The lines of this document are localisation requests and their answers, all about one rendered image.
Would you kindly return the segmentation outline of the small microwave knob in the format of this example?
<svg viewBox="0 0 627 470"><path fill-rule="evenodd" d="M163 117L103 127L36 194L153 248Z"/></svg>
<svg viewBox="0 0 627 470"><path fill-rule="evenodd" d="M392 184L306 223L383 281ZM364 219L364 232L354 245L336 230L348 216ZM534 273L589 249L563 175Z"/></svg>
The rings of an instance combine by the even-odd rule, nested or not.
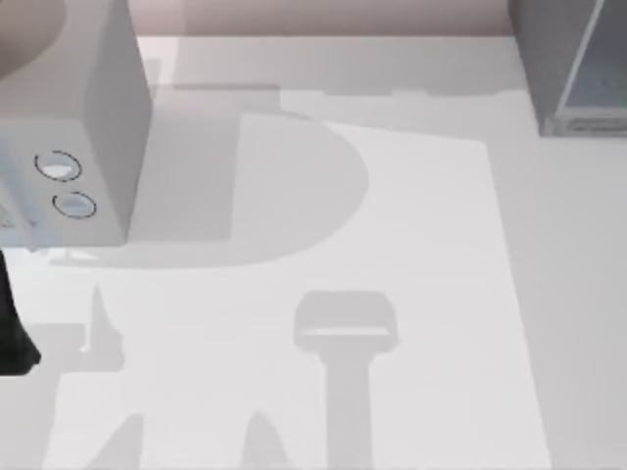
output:
<svg viewBox="0 0 627 470"><path fill-rule="evenodd" d="M97 211L96 202L81 192L69 192L52 198L53 207L63 216L72 219L86 219Z"/></svg>

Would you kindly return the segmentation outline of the large microwave knob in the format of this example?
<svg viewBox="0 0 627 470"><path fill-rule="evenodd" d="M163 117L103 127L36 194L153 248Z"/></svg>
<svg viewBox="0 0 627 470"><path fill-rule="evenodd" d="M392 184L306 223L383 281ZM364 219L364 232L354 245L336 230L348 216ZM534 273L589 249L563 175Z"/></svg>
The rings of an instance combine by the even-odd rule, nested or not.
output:
<svg viewBox="0 0 627 470"><path fill-rule="evenodd" d="M72 154L53 150L34 156L34 165L44 177L57 182L70 182L82 175L82 165Z"/></svg>

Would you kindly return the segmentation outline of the pale microwave oven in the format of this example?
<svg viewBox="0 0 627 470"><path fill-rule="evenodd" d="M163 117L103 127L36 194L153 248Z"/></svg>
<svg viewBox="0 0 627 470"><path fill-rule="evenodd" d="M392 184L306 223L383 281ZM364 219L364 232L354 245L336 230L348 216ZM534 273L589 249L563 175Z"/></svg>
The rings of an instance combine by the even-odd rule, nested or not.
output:
<svg viewBox="0 0 627 470"><path fill-rule="evenodd" d="M152 109L128 0L0 0L0 248L124 244ZM53 150L82 175L40 174ZM96 213L61 215L52 198L69 192Z"/></svg>

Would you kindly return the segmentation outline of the grey cabinet with dark inside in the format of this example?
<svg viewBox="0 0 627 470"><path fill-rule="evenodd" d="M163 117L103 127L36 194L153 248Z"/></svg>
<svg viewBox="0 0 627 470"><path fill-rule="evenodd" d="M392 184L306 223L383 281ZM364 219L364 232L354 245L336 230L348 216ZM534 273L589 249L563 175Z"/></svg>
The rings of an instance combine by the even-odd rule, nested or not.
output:
<svg viewBox="0 0 627 470"><path fill-rule="evenodd" d="M627 139L627 0L507 0L544 137Z"/></svg>

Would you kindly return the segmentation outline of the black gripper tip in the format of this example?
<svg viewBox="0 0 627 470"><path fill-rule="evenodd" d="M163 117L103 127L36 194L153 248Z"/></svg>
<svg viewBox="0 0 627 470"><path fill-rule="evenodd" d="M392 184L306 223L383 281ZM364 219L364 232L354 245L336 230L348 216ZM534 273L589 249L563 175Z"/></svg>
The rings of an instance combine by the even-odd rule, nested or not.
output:
<svg viewBox="0 0 627 470"><path fill-rule="evenodd" d="M24 376L41 353L17 312L4 253L0 250L0 377Z"/></svg>

